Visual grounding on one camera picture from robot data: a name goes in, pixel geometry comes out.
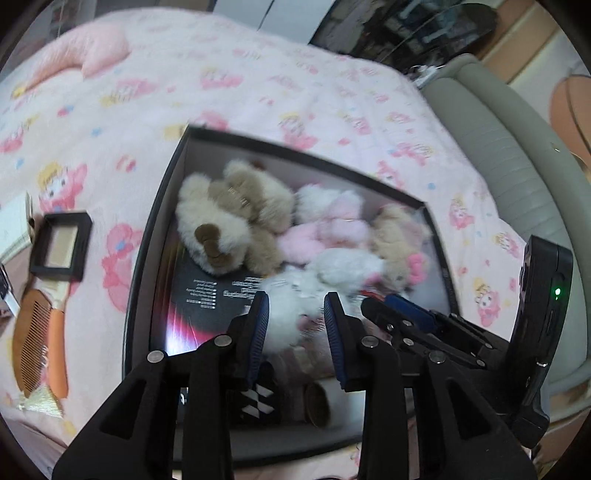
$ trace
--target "pink pillow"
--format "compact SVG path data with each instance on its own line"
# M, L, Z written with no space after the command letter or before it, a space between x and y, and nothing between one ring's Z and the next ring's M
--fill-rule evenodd
M91 77L129 55L123 28L107 22L91 22L65 33L45 46L27 89L52 75L72 67L82 68L84 78Z

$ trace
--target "brown plush bear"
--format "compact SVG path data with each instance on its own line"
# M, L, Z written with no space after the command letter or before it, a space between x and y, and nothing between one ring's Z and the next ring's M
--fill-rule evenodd
M274 233L291 226L291 191L275 177L232 160L224 180L196 173L185 179L177 205L178 231L205 271L222 275L242 264L254 274L275 273L283 257Z
M209 197L225 211L250 222L247 269L263 276L275 273L283 255L274 233L289 228L295 204L287 186L245 161L232 160L224 169L224 180L213 181L209 186Z

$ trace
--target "open box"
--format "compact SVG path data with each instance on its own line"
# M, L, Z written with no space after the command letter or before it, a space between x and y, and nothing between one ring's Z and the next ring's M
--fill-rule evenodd
M225 164L234 158L256 162L293 190L309 183L354 190L365 199L363 218L369 221L383 205L392 202L414 210L415 218L428 225L433 233L423 249L432 265L428 279L413 288L410 299L444 314L459 313L447 261L423 202L375 179L302 152L253 138L188 127L160 184L138 252L126 317L124 375L151 350L169 350L167 353L175 354L187 349L178 349L171 341L171 322L179 319L183 322L187 317L191 324L199 323L200 318L209 319L201 320L205 323L213 319L215 328L202 329L211 338L224 332L230 320L249 305L256 279L246 277L252 274L238 271L214 278L204 273L179 243L174 218L184 178L195 171L213 179L222 178ZM191 289L191 283L206 283L206 292L203 288ZM233 283L238 287L235 293L228 290ZM205 339L198 340L192 348ZM303 458L359 442L362 430L362 414L330 429L318 429L310 424L237 429L231 432L232 456L237 466ZM177 429L173 452L176 461L181 458L181 435L181 429Z

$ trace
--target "teddy bear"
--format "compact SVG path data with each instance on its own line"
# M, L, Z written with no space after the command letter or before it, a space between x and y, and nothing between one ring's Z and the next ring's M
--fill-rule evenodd
M372 226L371 251L385 260L384 286L403 291L425 281L429 261L421 247L431 238L429 228L394 204L384 206Z
M327 248L367 248L370 227L361 218L363 199L346 190L305 185L296 194L295 219L278 238L286 261L306 265Z
M269 295L269 322L263 352L278 353L301 339L302 330L324 316L324 297L339 294L343 309L353 314L349 296L381 280L384 260L366 250L329 248L306 268L288 265L266 278L260 289Z
M359 248L328 248L306 265L322 283L345 295L359 293L382 280L385 261Z
M223 180L211 182L208 194L223 210L249 222L252 238L244 260L247 269L263 276L276 272L283 255L275 234L291 225L293 193L283 182L244 160L228 162L223 176Z
M251 241L248 222L209 197L211 180L200 173L184 179L178 192L177 229L189 255L211 275L237 270Z
M324 297L335 288L322 283L312 270L288 265L282 273L266 278L260 290L269 295L269 322L263 353L272 355L296 345L305 325L323 317ZM345 313L352 311L347 297L339 293Z

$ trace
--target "gray sofa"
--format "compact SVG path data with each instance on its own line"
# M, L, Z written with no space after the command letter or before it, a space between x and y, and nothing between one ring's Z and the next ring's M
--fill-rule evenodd
M551 127L475 57L439 69L421 90L486 180L501 218L525 240L570 248L573 282L564 329L544 385L559 394L591 378L591 185ZM591 404L551 411L552 421Z

